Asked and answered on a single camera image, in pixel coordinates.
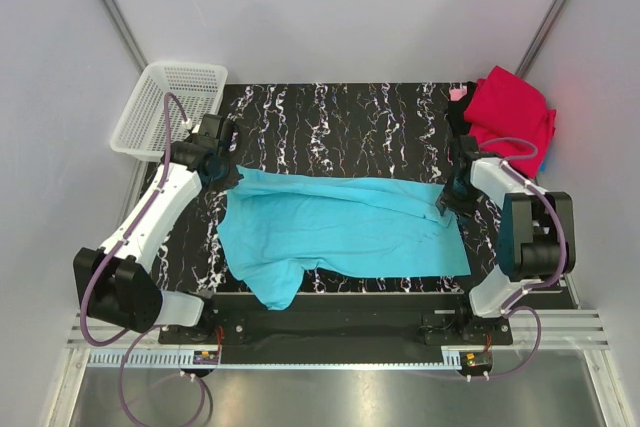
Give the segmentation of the cyan t shirt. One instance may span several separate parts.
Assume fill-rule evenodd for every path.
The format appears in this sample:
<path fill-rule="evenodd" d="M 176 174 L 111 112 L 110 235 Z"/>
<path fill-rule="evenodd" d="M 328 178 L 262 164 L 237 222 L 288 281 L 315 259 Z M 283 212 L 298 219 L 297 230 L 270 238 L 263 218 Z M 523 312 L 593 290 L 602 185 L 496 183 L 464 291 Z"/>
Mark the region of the cyan t shirt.
<path fill-rule="evenodd" d="M 232 276 L 284 310 L 306 272 L 456 277 L 471 268 L 442 186 L 400 179 L 309 177 L 240 167 L 217 232 Z"/>

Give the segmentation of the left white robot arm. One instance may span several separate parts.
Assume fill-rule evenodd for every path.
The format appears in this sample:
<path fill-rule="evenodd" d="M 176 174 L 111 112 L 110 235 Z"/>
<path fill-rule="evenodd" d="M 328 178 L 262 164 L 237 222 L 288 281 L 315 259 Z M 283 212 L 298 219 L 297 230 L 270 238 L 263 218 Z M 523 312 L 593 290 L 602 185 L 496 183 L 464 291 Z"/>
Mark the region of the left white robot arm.
<path fill-rule="evenodd" d="M 151 278 L 156 254 L 182 212 L 211 184 L 229 177 L 237 125 L 205 115 L 192 133 L 170 145 L 148 189 L 121 226 L 96 249 L 73 260 L 81 328 L 89 318 L 143 333 L 156 325 L 180 326 L 196 343 L 215 333 L 216 319 L 203 297 L 160 289 Z"/>

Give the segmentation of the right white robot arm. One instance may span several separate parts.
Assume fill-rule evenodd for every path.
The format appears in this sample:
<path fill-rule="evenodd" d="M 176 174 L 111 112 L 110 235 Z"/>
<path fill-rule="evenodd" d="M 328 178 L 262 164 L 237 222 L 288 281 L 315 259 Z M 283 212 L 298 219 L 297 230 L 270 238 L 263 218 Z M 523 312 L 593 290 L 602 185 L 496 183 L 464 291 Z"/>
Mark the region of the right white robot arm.
<path fill-rule="evenodd" d="M 453 172 L 436 201 L 439 212 L 471 219 L 481 197 L 501 211 L 497 266 L 471 289 L 470 309 L 454 318 L 454 331 L 476 343 L 490 330 L 490 318 L 507 315 L 534 290 L 552 286 L 575 266 L 573 201 L 523 176 L 510 162 L 481 150 L 475 137 L 450 144 Z"/>

